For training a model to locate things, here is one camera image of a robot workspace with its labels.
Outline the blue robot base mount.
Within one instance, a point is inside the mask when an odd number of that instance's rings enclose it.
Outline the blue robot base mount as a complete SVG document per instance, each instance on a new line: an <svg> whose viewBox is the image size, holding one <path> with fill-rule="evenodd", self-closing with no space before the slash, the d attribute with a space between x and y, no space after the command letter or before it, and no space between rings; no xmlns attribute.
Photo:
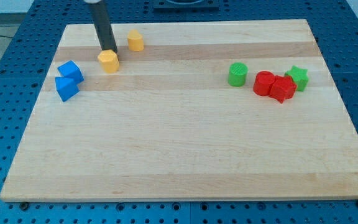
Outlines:
<svg viewBox="0 0 358 224"><path fill-rule="evenodd" d="M153 0L158 11L177 9L218 9L220 0Z"/></svg>

